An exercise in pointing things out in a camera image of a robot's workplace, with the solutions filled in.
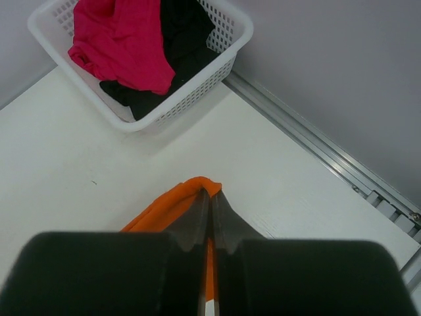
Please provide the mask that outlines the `magenta t shirt in basket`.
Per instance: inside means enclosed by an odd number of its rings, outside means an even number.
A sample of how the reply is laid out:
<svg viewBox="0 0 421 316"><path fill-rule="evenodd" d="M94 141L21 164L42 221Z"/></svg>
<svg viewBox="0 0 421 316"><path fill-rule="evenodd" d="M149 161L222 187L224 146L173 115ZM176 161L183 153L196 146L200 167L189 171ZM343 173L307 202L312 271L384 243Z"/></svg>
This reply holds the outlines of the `magenta t shirt in basket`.
<svg viewBox="0 0 421 316"><path fill-rule="evenodd" d="M160 1L79 1L68 55L101 81L165 94L175 72L164 55Z"/></svg>

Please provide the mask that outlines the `black t shirt in basket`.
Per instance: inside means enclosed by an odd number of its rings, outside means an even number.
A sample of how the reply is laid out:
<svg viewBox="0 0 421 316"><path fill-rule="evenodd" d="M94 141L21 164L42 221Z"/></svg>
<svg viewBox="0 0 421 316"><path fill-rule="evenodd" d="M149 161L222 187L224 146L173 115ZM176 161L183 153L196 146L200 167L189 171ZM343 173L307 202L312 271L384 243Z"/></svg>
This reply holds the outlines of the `black t shirt in basket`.
<svg viewBox="0 0 421 316"><path fill-rule="evenodd" d="M140 120L217 58L218 53L207 47L207 38L214 29L198 1L161 1L164 54L175 72L168 92L157 95L138 91L116 81L102 81L99 86Z"/></svg>

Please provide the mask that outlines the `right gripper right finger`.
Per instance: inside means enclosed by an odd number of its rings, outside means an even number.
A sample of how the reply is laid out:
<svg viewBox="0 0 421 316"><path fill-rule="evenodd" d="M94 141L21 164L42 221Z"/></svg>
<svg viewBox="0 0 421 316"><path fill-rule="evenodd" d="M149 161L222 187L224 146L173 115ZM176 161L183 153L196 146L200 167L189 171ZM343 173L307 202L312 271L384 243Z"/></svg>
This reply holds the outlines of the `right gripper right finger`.
<svg viewBox="0 0 421 316"><path fill-rule="evenodd" d="M364 240L269 239L211 201L216 315L416 315L398 267Z"/></svg>

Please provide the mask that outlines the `white plastic basket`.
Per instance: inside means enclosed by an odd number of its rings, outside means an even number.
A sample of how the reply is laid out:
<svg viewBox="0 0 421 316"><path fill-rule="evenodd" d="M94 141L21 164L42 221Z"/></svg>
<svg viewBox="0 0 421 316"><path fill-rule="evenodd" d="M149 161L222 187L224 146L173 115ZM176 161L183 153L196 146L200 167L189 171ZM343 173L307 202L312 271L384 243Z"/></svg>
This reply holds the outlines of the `white plastic basket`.
<svg viewBox="0 0 421 316"><path fill-rule="evenodd" d="M127 133L153 133L166 128L223 81L231 73L238 51L253 35L251 19L229 2L200 4L216 26L207 39L207 47L218 53L217 58L140 120L108 96L98 79L70 60L75 1L47 1L30 15L27 25L42 48L114 128Z"/></svg>

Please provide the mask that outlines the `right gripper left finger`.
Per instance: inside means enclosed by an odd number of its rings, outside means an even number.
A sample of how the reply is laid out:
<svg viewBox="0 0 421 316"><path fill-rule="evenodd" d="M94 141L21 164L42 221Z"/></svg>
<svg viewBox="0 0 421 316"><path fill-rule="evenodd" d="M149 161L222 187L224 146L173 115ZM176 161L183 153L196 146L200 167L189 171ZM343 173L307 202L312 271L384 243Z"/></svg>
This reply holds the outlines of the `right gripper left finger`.
<svg viewBox="0 0 421 316"><path fill-rule="evenodd" d="M210 197L162 232L42 232L1 289L2 315L204 315Z"/></svg>

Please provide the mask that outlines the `orange t shirt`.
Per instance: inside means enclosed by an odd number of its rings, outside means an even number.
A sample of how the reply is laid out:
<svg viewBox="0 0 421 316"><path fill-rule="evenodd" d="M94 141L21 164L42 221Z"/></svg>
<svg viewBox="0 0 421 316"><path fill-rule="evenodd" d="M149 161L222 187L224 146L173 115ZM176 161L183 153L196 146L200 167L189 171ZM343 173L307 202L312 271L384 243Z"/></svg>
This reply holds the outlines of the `orange t shirt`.
<svg viewBox="0 0 421 316"><path fill-rule="evenodd" d="M183 215L201 190L214 197L222 190L222 184L204 176L190 178L155 199L122 232L161 232Z"/></svg>

